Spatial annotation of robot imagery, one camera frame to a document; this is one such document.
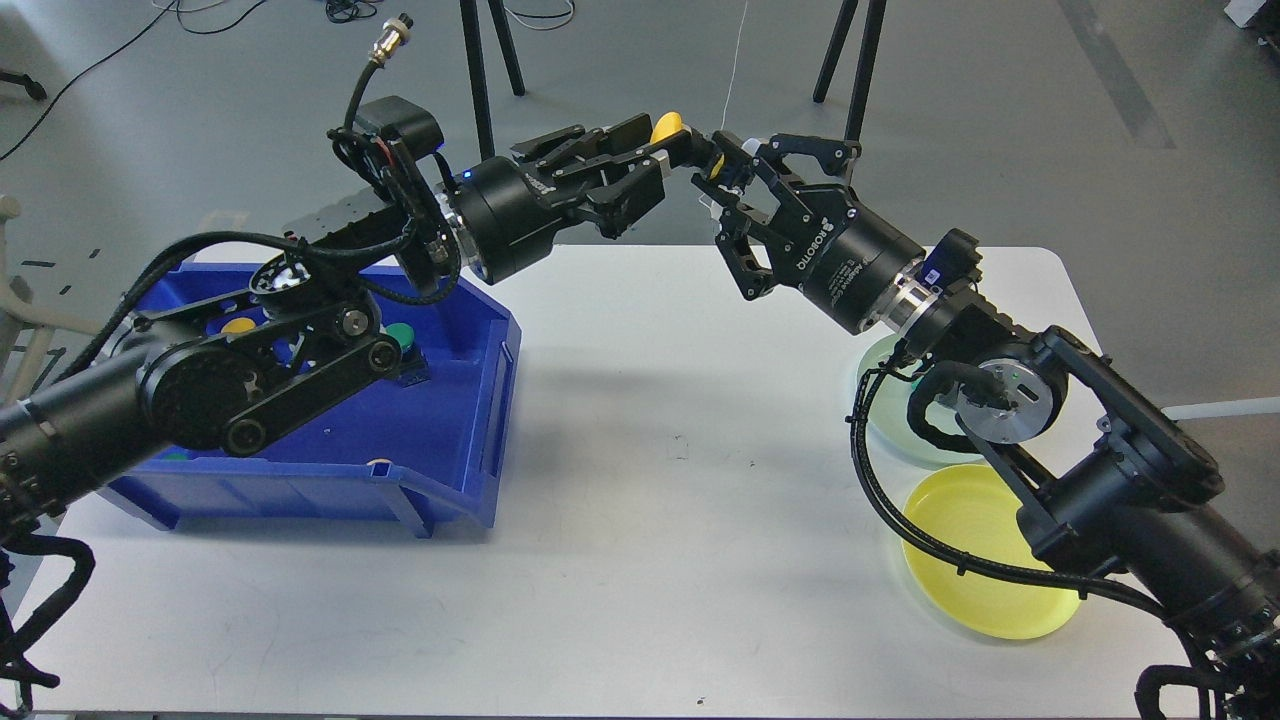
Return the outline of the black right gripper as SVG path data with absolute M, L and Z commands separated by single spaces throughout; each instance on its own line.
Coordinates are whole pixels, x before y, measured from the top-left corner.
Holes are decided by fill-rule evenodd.
M 724 131 L 710 141 L 716 154 L 700 170 L 700 191 L 718 209 L 716 246 L 741 295 L 796 288 L 847 332 L 864 332 L 895 277 L 925 251 L 854 197 L 861 143 L 777 133 L 751 150 Z M 785 164 L 790 155 L 813 158 L 840 182 L 806 184 Z M 772 218 L 736 193 L 755 178 L 780 201 Z

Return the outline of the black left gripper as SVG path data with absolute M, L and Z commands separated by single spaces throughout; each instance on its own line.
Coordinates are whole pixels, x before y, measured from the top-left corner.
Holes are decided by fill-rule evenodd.
M 556 234 L 590 222 L 617 240 L 664 197 L 666 152 L 646 150 L 648 113 L 613 126 L 553 129 L 451 177 L 443 202 L 452 210 L 465 261 L 497 284 L 547 258 Z M 538 176 L 559 172 L 559 186 Z

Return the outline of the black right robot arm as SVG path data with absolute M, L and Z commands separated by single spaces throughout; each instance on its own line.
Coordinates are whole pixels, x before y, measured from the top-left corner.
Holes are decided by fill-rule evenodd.
M 911 547 L 1001 582 L 1115 600 L 1157 616 L 1188 666 L 1147 667 L 1143 719 L 1166 685 L 1201 696 L 1203 716 L 1277 716 L 1277 552 L 1262 552 L 1210 507 L 1213 457 L 1061 327 L 1028 331 L 980 292 L 980 254 L 950 231 L 925 250 L 840 181 L 859 147 L 796 135 L 746 143 L 718 131 L 695 149 L 692 182 L 722 208 L 717 246 L 746 299 L 777 284 L 856 334 L 899 342 L 861 375 L 849 416 L 861 488 Z M 867 447 L 886 378 L 913 383 L 910 429 L 980 455 L 1018 498 L 1016 523 L 1044 570 L 957 550 L 895 507 Z

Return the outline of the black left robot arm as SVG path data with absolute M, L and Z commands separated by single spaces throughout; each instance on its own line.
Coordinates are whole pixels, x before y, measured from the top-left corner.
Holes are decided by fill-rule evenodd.
M 399 370 L 406 348 L 379 300 L 431 306 L 463 269 L 497 284 L 545 259 L 558 232 L 589 223 L 616 240 L 666 196 L 675 168 L 717 178 L 724 155 L 681 115 L 570 126 L 486 151 L 454 173 L 435 117 L 398 96 L 367 101 L 371 78 L 410 41 L 384 22 L 342 123 L 335 158 L 380 208 L 308 241 L 210 231 L 166 246 L 50 386 L 3 406 L 3 574 L 15 553 L 70 561 L 23 624 L 3 615 L 3 678 L 28 717 L 59 678 L 27 657 L 81 597 L 96 566 L 79 539 L 38 533 L 163 450 L 250 457 Z

